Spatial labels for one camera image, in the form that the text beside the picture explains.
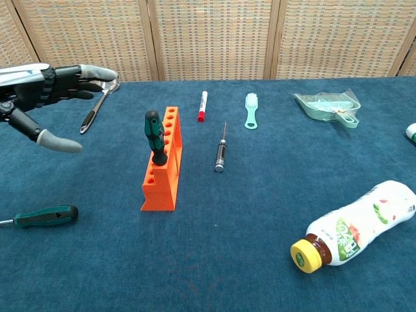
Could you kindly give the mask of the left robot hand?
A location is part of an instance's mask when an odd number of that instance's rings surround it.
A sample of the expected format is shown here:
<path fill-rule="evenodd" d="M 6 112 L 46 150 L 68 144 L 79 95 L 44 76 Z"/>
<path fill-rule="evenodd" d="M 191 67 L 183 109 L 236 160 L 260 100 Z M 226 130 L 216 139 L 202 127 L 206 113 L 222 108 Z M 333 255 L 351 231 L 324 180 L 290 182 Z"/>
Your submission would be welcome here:
<path fill-rule="evenodd" d="M 117 80 L 116 71 L 90 64 L 52 67 L 30 63 L 1 69 L 1 121 L 50 150 L 80 153 L 80 143 L 60 138 L 41 127 L 28 111 L 64 99 L 92 99 L 100 82 Z"/>

